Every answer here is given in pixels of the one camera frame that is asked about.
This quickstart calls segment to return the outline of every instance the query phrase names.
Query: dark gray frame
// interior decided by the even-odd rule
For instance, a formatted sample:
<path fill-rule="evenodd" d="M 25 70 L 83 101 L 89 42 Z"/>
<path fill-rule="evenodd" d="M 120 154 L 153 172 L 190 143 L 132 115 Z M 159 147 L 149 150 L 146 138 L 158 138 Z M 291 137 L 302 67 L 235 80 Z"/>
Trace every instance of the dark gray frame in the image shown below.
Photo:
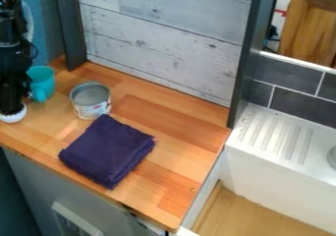
<path fill-rule="evenodd" d="M 233 129 L 244 112 L 258 53 L 268 34 L 276 0 L 252 0 L 227 127 Z"/>
<path fill-rule="evenodd" d="M 63 49 L 69 71 L 86 62 L 86 44 L 79 0 L 57 0 Z"/>

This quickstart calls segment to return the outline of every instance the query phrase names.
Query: folded towel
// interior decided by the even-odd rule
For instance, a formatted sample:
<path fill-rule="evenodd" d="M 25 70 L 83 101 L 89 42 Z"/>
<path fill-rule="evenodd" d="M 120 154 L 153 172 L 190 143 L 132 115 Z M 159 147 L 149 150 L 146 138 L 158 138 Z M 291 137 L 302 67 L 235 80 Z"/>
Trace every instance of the folded towel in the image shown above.
<path fill-rule="evenodd" d="M 68 167 L 113 189 L 154 146 L 153 136 L 104 114 L 58 156 Z"/>

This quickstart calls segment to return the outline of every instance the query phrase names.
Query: white cabinet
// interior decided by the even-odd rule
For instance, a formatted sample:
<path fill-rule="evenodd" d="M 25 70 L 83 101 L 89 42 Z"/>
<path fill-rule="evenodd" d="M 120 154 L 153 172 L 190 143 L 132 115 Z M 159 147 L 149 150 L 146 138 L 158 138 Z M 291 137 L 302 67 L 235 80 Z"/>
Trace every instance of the white cabinet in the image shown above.
<path fill-rule="evenodd" d="M 115 206 L 87 189 L 37 165 L 25 157 L 5 150 L 8 161 L 26 196 L 43 236 L 60 236 L 59 224 L 52 209 L 54 203 L 68 209 L 96 227 L 105 236 L 163 236 L 165 231 Z M 220 160 L 203 184 L 182 226 L 170 236 L 197 236 L 188 230 L 219 179 Z"/>

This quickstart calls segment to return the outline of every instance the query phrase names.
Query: tin can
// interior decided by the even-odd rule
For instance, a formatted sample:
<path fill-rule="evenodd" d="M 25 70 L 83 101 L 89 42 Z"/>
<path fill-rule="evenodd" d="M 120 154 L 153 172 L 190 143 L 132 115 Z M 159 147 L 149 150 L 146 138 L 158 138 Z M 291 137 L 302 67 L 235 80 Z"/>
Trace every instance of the tin can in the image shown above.
<path fill-rule="evenodd" d="M 89 82 L 76 86 L 70 92 L 75 114 L 84 120 L 94 120 L 111 111 L 110 90 L 105 85 Z"/>

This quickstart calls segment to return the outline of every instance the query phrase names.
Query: blue cup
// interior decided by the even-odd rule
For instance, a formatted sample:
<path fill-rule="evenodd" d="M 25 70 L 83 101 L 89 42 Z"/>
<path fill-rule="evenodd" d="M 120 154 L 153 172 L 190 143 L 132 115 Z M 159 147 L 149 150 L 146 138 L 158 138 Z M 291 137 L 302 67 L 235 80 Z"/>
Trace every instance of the blue cup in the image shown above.
<path fill-rule="evenodd" d="M 30 67 L 27 71 L 32 79 L 31 96 L 37 102 L 45 102 L 55 93 L 55 73 L 50 67 Z"/>

